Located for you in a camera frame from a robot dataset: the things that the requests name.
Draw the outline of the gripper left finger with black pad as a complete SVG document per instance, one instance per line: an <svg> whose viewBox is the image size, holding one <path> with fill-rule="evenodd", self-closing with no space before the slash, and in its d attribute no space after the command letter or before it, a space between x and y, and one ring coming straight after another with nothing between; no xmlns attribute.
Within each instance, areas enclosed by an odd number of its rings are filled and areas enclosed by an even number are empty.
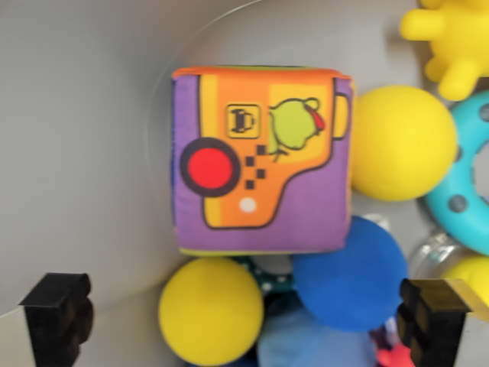
<svg viewBox="0 0 489 367"><path fill-rule="evenodd" d="M72 366L92 332L86 273L47 273L1 315L2 366Z"/></svg>

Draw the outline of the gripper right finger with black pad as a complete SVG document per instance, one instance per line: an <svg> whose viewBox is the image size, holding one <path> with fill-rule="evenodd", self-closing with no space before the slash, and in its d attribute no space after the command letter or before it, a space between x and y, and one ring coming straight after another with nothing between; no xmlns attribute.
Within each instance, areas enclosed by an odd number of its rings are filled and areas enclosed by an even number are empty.
<svg viewBox="0 0 489 367"><path fill-rule="evenodd" d="M488 305L458 279L405 279L397 310L415 366L487 366Z"/></svg>

